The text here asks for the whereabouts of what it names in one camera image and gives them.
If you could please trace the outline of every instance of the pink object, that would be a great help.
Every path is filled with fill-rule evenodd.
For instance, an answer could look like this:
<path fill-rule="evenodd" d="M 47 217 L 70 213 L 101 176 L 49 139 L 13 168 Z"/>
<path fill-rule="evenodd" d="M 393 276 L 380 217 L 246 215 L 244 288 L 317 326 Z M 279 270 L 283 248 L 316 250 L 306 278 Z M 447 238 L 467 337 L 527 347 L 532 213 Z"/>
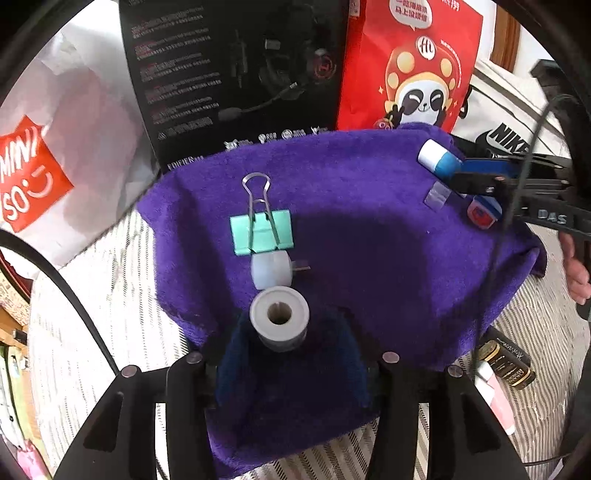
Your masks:
<path fill-rule="evenodd" d="M 478 362 L 478 368 L 476 372 L 478 376 L 486 382 L 487 386 L 491 387 L 495 392 L 490 402 L 484 395 L 483 397 L 485 400 L 487 400 L 492 412 L 495 414 L 496 419 L 499 420 L 501 426 L 505 429 L 507 435 L 513 435 L 515 433 L 515 418 L 513 417 L 513 409 L 511 408 L 509 400 L 507 400 L 503 389 L 499 385 L 499 381 L 497 380 L 491 366 L 487 362 Z"/>
<path fill-rule="evenodd" d="M 43 458 L 31 440 L 25 440 L 24 450 L 17 451 L 17 462 L 31 480 L 51 480 Z"/>
<path fill-rule="evenodd" d="M 468 207 L 468 218 L 481 230 L 488 230 L 496 222 L 491 211 L 476 199 Z"/>

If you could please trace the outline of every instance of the white plastic bag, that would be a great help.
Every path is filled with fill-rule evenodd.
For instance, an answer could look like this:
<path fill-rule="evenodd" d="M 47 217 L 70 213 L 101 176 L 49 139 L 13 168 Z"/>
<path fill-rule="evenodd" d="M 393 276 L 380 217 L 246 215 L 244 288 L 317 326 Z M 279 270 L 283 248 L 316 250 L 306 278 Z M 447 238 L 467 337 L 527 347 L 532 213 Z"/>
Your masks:
<path fill-rule="evenodd" d="M 477 59 L 470 85 L 466 115 L 460 115 L 452 134 L 496 155 L 529 150 L 535 124 L 546 103 L 537 81 L 517 77 L 489 60 Z M 552 115 L 540 132 L 535 152 L 570 158 L 560 124 Z"/>
<path fill-rule="evenodd" d="M 108 20 L 118 24 L 116 4 L 107 3 Z M 120 65 L 91 69 L 64 35 L 68 31 L 83 47 L 96 48 L 105 35 L 75 23 L 64 27 L 0 107 L 2 227 L 57 268 L 118 221 L 155 178 L 128 73 L 112 75 L 108 85 L 101 77 Z M 119 43 L 111 45 L 115 63 L 125 62 Z M 35 266 L 3 253 L 19 274 L 37 276 Z"/>

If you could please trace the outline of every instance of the nike logo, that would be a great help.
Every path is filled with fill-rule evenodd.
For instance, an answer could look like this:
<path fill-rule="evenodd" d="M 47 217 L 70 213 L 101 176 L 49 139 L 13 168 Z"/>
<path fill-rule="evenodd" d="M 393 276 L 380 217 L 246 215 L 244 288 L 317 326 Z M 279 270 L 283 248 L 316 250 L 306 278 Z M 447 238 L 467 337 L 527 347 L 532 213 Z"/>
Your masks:
<path fill-rule="evenodd" d="M 500 124 L 494 131 L 481 133 L 475 144 L 496 155 L 526 153 L 530 149 L 530 144 L 505 124 Z"/>

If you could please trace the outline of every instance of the white plastic cylinder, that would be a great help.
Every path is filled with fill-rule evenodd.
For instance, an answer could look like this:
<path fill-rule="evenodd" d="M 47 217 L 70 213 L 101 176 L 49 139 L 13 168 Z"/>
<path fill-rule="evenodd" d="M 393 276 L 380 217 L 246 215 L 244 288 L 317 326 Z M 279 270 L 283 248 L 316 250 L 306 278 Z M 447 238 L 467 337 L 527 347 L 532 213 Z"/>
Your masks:
<path fill-rule="evenodd" d="M 293 279 L 290 256 L 285 250 L 253 254 L 251 276 L 257 290 L 290 287 Z"/>
<path fill-rule="evenodd" d="M 310 309 L 293 288 L 273 287 L 260 292 L 251 304 L 250 315 L 262 342 L 273 351 L 288 352 L 306 338 Z"/>

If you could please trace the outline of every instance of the metal clip handle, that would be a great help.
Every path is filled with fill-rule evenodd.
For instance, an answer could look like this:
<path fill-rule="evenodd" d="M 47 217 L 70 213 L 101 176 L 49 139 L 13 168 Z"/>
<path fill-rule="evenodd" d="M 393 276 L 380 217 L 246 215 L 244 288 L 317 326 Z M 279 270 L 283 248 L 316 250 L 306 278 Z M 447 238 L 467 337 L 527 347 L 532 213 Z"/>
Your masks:
<path fill-rule="evenodd" d="M 264 179 L 267 180 L 267 182 L 265 183 L 265 187 L 263 188 L 263 191 L 262 191 L 262 199 L 254 198 L 251 190 L 246 185 L 247 182 L 250 179 L 253 179 L 254 177 L 263 177 Z M 263 203 L 265 205 L 267 219 L 269 220 L 269 223 L 271 224 L 271 230 L 273 231 L 273 237 L 275 238 L 275 246 L 278 248 L 279 247 L 279 234 L 277 234 L 277 227 L 275 226 L 275 220 L 274 220 L 273 214 L 271 212 L 271 204 L 269 203 L 269 198 L 267 196 L 267 193 L 269 192 L 269 189 L 271 188 L 271 179 L 269 178 L 269 175 L 265 175 L 264 173 L 260 173 L 257 171 L 254 173 L 249 173 L 246 177 L 244 177 L 242 179 L 242 186 L 248 192 L 248 220 L 249 220 L 248 249 L 251 251 L 252 254 L 254 253 L 252 250 L 252 244 L 254 242 L 254 229 L 255 229 L 255 211 L 254 211 L 254 204 L 255 203 Z"/>

